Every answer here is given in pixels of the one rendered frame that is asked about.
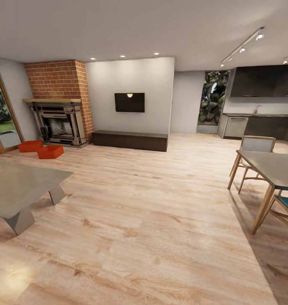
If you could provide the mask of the storage box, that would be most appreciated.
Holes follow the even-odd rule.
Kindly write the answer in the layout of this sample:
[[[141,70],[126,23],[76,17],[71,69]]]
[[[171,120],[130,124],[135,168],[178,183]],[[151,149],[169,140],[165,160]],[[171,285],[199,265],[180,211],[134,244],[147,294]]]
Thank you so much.
[[[26,141],[18,145],[18,147],[21,153],[27,153],[27,152],[37,152],[39,149],[44,148],[45,145],[43,145],[42,140],[39,140],[39,141]]]
[[[62,145],[47,145],[37,151],[39,159],[57,159],[64,153]]]

